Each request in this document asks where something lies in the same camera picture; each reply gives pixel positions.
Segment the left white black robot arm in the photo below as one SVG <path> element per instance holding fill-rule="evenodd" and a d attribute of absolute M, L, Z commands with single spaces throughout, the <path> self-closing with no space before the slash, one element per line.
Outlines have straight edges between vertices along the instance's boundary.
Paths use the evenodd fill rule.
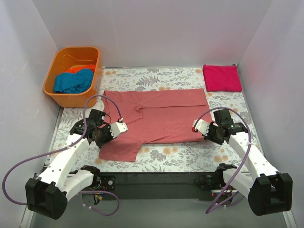
<path fill-rule="evenodd" d="M 93 109 L 85 120 L 79 120 L 69 132 L 63 151 L 36 178 L 26 183 L 27 207 L 29 210 L 52 219 L 58 219 L 66 210 L 67 203 L 81 190 L 96 190 L 101 185 L 100 170 L 84 166 L 69 176 L 80 155 L 95 142 L 102 147 L 127 131 L 125 123 L 105 122 L 106 113 Z"/>

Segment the dusty pink t shirt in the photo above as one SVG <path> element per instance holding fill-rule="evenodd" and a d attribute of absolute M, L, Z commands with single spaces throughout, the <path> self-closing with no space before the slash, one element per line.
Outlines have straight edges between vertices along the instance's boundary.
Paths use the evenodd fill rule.
<path fill-rule="evenodd" d="M 209 110 L 205 91 L 199 89 L 128 91 L 105 90 L 104 111 L 113 121 L 120 116 L 128 131 L 102 146 L 99 158 L 134 162 L 143 144 L 200 142 L 193 122 Z"/>

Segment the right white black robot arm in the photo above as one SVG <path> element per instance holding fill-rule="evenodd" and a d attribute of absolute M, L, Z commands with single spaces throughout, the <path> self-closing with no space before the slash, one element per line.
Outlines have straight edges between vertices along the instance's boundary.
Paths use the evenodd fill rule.
<path fill-rule="evenodd" d="M 213 108 L 214 121 L 202 117 L 193 122 L 193 132 L 200 132 L 205 140 L 222 145 L 227 143 L 241 158 L 237 167 L 221 163 L 203 186 L 220 189 L 207 213 L 242 194 L 257 216 L 290 211 L 292 207 L 293 180 L 288 173 L 276 169 L 252 143 L 247 123 L 233 121 L 230 108 Z"/>

